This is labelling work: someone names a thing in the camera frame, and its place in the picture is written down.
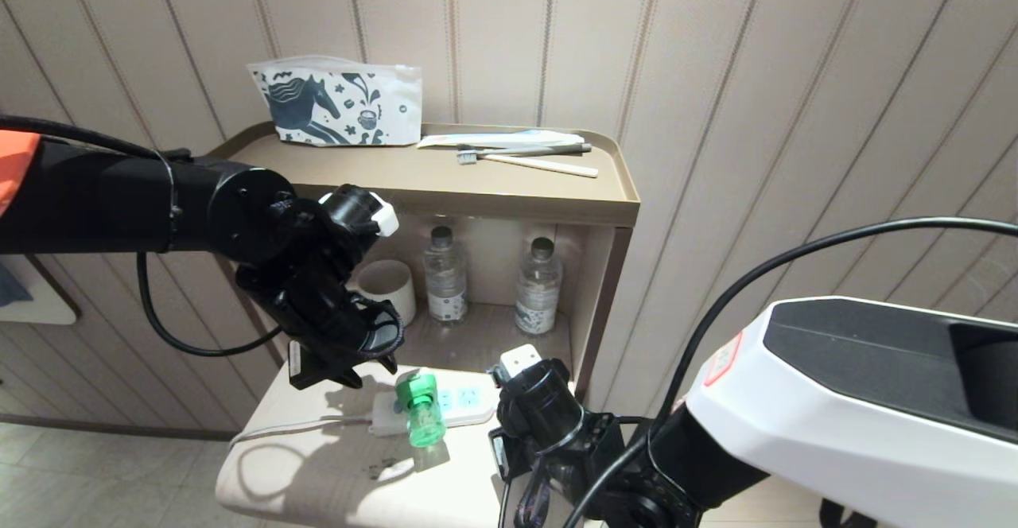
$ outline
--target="power strip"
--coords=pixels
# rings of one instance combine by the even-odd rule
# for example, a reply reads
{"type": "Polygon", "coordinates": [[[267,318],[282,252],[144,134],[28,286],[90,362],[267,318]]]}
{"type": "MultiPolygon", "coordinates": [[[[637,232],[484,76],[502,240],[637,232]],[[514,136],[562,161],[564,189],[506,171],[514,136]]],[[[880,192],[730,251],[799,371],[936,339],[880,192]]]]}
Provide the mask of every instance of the power strip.
{"type": "MultiPolygon", "coordinates": [[[[487,422],[499,404],[499,390],[485,373],[441,373],[438,378],[439,407],[447,427],[487,422]]],[[[396,392],[375,395],[372,425],[376,436],[406,434],[406,410],[396,400],[396,392]]]]}

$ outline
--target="plastic water bottle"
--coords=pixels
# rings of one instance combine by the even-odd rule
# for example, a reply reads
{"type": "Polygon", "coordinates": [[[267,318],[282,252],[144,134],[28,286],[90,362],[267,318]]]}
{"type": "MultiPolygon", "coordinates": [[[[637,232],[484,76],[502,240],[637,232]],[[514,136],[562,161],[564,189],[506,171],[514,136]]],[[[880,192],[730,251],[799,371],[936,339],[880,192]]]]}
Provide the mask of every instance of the plastic water bottle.
{"type": "Polygon", "coordinates": [[[562,260],[555,255],[555,242],[535,238],[519,265],[516,288],[516,327],[532,336],[555,328],[555,310],[562,289],[562,260]]]}
{"type": "Polygon", "coordinates": [[[428,310],[439,321],[455,322],[466,316],[466,255],[454,244],[452,231],[440,226],[432,231],[432,245],[425,250],[428,310]]]}

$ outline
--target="tile floor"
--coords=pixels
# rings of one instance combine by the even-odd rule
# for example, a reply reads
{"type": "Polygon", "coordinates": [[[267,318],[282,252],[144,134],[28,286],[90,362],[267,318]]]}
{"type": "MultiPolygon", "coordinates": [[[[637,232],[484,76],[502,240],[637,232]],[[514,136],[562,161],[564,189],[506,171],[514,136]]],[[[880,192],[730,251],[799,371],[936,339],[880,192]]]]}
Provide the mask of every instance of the tile floor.
{"type": "MultiPolygon", "coordinates": [[[[0,423],[3,528],[285,528],[222,509],[225,443],[0,423]]],[[[704,528],[814,528],[819,496],[768,479],[709,513],[704,528]]]]}

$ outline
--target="green plastic bottle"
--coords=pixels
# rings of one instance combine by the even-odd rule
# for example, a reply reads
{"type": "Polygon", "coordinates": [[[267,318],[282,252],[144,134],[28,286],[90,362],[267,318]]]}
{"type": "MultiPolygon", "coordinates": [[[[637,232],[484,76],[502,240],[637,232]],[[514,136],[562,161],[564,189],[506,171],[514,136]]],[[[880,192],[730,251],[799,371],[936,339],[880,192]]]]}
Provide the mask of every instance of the green plastic bottle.
{"type": "Polygon", "coordinates": [[[406,430],[411,447],[431,447],[445,436],[435,375],[413,374],[396,384],[396,399],[407,411],[406,430]]]}

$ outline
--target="gray toothbrush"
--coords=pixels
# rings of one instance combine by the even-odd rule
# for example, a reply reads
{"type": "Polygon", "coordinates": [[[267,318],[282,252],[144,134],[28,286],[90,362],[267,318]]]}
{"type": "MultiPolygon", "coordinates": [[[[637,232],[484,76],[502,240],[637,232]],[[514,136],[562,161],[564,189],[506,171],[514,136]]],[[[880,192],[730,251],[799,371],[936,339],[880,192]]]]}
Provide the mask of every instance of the gray toothbrush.
{"type": "Polygon", "coordinates": [[[546,156],[546,155],[571,155],[575,152],[590,152],[589,143],[571,143],[566,146],[519,146],[519,148],[494,148],[491,151],[479,152],[470,144],[459,144],[456,154],[456,162],[460,165],[475,165],[477,159],[484,159],[488,155],[520,155],[520,156],[546,156]]]}

